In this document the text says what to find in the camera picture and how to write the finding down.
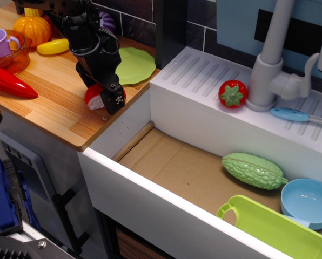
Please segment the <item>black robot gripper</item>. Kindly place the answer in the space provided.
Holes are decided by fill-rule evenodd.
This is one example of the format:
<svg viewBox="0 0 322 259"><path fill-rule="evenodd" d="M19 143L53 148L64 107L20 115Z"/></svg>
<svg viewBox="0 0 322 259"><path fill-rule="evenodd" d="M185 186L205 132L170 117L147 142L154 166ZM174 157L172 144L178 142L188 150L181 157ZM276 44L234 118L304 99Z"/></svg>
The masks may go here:
<svg viewBox="0 0 322 259"><path fill-rule="evenodd" d="M119 84L116 68L121 62L116 36L100 26L99 12L61 18L63 35L70 52L77 58L76 71L87 88L101 85L100 97L108 114L125 106L125 91Z"/></svg>

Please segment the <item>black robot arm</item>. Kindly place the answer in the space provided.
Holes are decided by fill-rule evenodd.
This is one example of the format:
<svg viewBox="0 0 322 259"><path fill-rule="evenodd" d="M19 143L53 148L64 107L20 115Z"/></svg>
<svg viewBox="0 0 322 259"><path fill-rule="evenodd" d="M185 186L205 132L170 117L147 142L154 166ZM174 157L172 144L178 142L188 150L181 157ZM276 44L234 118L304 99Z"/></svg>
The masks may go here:
<svg viewBox="0 0 322 259"><path fill-rule="evenodd" d="M16 1L23 8L45 12L69 42L77 58L76 71L87 88L101 87L100 97L109 114L125 106L124 90L116 69L121 63L117 37L100 25L98 8L91 1Z"/></svg>

